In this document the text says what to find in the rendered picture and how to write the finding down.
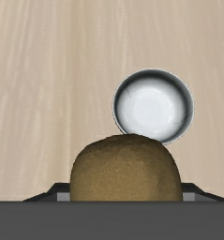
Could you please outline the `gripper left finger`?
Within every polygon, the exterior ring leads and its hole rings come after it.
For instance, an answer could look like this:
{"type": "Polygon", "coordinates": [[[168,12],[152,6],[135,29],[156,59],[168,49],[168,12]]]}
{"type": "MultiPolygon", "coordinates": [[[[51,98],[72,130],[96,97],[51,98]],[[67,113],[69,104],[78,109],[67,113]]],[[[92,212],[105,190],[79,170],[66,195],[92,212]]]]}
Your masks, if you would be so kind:
{"type": "Polygon", "coordinates": [[[69,183],[55,183],[47,191],[26,199],[27,202],[69,202],[69,183]]]}

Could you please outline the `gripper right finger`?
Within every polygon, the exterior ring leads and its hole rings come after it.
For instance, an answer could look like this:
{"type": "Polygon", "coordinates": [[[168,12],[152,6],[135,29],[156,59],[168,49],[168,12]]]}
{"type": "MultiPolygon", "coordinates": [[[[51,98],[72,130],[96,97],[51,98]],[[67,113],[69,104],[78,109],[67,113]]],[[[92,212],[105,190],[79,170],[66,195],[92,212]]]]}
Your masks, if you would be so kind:
{"type": "Polygon", "coordinates": [[[204,192],[193,183],[183,183],[184,202],[224,202],[224,198],[215,194],[204,192]]]}

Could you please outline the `brown kiwi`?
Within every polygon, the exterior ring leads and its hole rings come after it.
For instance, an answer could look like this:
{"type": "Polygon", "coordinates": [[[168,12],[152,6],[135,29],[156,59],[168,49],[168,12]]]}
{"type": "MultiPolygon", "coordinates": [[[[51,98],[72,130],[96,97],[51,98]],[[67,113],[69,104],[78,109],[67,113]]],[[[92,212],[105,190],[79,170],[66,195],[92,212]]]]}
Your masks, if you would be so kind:
{"type": "Polygon", "coordinates": [[[141,135],[114,135],[93,142],[76,157],[70,199],[94,202],[183,200],[176,163],[161,142],[141,135]]]}

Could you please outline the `white bowl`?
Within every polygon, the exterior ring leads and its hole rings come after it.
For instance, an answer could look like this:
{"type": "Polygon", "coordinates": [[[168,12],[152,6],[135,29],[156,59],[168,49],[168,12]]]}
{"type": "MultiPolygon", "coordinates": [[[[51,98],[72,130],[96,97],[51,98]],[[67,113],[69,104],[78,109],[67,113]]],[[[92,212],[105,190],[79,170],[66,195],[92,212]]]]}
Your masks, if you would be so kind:
{"type": "Polygon", "coordinates": [[[183,137],[192,125],[194,98],[184,81],[163,69],[127,76],[112,99],[112,117],[124,134],[139,134],[165,145],[183,137]]]}

